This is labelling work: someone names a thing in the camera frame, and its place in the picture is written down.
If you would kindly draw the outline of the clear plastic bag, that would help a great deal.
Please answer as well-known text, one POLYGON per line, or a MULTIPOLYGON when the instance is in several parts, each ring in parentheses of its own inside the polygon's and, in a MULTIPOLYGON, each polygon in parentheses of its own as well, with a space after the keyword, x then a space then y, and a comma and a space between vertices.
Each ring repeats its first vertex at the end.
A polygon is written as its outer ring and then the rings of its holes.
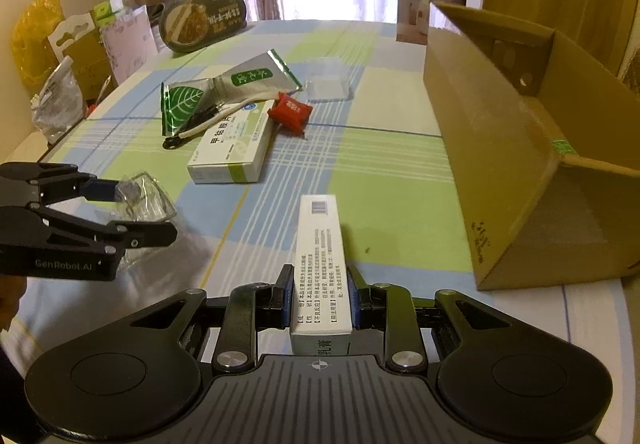
POLYGON ((115 198, 112 217, 117 221, 163 222, 173 221, 177 216, 168 193, 145 171, 122 178, 116 186, 115 198))

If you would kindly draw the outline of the long white medicine box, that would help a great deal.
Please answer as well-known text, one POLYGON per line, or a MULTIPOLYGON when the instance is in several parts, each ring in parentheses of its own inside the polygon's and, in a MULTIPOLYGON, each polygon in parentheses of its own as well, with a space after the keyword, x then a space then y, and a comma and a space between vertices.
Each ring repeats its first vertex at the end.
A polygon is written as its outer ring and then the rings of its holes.
POLYGON ((353 326, 336 198, 301 196, 290 326, 292 350, 296 355, 345 355, 353 326))

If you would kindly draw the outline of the white plastic spoon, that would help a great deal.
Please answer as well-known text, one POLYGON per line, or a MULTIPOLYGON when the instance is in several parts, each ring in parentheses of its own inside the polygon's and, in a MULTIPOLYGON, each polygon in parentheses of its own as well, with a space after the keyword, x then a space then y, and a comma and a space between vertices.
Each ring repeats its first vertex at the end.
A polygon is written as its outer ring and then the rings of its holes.
POLYGON ((204 122, 198 124, 197 126, 194 126, 194 128, 180 132, 177 135, 177 138, 182 138, 183 140, 185 140, 186 138, 192 138, 192 136, 208 130, 214 124, 221 122, 225 118, 228 118, 229 116, 231 116, 235 112, 238 112, 249 104, 264 102, 265 100, 273 100, 275 97, 276 94, 274 94, 273 92, 262 92, 253 95, 246 100, 242 100, 242 102, 224 108, 221 112, 218 112, 217 115, 214 115, 212 118, 209 118, 204 122))

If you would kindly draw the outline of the red candy packet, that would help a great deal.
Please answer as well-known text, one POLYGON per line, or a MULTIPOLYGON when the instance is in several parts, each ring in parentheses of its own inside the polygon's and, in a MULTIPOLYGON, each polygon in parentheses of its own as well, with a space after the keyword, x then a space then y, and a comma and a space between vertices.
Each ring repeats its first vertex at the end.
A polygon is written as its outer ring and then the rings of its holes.
POLYGON ((291 133, 303 136, 308 119, 314 108, 299 102, 285 92, 279 92, 278 98, 268 110, 269 117, 291 133))

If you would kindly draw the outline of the grey crumpled plastic bag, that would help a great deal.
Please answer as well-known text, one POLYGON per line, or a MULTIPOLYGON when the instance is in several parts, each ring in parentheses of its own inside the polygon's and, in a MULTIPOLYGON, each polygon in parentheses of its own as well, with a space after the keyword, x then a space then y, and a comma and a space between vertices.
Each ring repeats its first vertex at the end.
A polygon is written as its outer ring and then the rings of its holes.
POLYGON ((32 123, 49 145, 55 144, 84 118, 84 99, 70 56, 63 58, 44 82, 40 93, 32 98, 30 110, 32 123))

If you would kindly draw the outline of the silver green tea bag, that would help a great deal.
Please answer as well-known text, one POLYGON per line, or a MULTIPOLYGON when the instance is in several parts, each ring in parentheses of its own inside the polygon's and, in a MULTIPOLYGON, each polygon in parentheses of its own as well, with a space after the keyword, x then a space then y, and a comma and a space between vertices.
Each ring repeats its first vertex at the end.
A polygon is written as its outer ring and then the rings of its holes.
POLYGON ((177 134, 194 112, 215 104, 227 107, 262 92, 295 93, 302 82, 272 48, 219 76, 160 85, 165 138, 177 134))

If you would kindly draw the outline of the white green medicine box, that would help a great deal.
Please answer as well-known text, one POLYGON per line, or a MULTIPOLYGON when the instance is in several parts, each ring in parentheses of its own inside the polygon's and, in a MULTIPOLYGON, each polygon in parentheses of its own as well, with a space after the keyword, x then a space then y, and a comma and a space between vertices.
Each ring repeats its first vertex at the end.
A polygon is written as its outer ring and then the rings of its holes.
POLYGON ((274 100, 250 103, 211 126, 188 163, 195 184, 256 183, 273 134, 274 100))

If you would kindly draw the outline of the yellow plastic bag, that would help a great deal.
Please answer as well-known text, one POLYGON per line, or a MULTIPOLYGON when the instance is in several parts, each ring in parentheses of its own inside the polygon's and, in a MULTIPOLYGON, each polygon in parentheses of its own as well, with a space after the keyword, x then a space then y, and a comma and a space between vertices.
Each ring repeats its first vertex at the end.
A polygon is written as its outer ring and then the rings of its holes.
POLYGON ((40 92, 58 66, 49 37, 63 20, 60 0, 33 0, 13 28, 11 52, 14 65, 30 95, 40 92))

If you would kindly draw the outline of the brown hang-tab carton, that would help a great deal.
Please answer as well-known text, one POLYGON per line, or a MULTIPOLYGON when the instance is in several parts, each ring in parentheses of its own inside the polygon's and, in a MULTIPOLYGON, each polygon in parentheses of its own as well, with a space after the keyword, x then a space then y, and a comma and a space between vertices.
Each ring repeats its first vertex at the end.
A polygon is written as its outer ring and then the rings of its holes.
POLYGON ((48 37, 59 62, 72 60, 72 71, 87 104, 98 104, 116 86, 99 29, 91 15, 73 15, 56 26, 48 37))

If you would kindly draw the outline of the white pink paper bag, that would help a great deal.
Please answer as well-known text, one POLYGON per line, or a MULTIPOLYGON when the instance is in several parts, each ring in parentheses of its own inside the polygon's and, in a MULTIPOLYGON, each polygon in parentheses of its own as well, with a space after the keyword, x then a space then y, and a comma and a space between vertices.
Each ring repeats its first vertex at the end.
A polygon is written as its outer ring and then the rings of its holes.
POLYGON ((158 53, 145 6, 117 17, 100 35, 118 86, 158 53))

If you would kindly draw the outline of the checkered tablecloth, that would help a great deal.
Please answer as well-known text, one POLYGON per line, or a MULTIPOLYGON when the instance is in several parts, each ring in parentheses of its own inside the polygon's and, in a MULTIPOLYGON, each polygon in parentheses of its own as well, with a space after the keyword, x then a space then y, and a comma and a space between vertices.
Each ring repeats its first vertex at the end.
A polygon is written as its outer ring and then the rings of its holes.
POLYGON ((110 282, 29 277, 1 337, 2 403, 62 443, 628 443, 634 359, 616 279, 484 292, 423 82, 425 51, 366 22, 262 22, 131 76, 39 162, 104 180, 145 171, 177 209, 168 247, 124 250, 110 282), (314 109, 273 122, 256 183, 195 184, 204 131, 163 149, 160 85, 219 76, 274 49, 314 109), (352 97, 311 103, 308 62, 339 57, 352 97), (232 290, 294 266, 300 197, 333 195, 367 284, 430 300, 428 367, 296 355, 258 334, 257 366, 221 369, 232 290))

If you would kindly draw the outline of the green white small box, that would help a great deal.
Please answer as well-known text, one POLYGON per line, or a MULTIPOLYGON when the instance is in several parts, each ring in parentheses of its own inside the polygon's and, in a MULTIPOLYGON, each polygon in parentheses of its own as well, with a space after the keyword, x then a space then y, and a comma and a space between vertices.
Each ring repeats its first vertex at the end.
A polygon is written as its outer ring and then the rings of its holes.
POLYGON ((111 25, 122 13, 132 10, 136 6, 134 0, 106 0, 96 4, 90 11, 96 28, 111 25))

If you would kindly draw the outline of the dark oval food container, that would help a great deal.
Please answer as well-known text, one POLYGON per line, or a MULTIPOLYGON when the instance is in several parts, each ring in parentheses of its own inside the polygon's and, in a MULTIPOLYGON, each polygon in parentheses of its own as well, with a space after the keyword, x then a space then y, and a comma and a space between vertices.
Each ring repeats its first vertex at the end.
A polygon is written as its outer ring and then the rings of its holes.
POLYGON ((237 34, 246 15, 244 0, 177 0, 165 5, 158 28, 171 51, 188 54, 237 34))

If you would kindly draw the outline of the brown cardboard box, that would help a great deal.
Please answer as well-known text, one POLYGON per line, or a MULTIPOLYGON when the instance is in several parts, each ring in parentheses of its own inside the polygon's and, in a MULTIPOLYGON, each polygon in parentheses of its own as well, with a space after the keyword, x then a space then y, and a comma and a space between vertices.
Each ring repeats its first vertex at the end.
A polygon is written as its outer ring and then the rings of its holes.
POLYGON ((639 102, 561 31, 430 9, 424 84, 476 286, 548 287, 639 269, 639 102))

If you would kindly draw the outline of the clear plastic tray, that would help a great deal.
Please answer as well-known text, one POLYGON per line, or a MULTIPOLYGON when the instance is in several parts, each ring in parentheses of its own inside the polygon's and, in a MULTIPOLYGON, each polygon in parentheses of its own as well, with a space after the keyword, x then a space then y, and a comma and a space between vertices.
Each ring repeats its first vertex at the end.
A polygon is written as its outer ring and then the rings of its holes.
POLYGON ((310 60, 306 69, 307 98, 311 103, 329 103, 349 100, 347 65, 339 57, 318 57, 310 60))

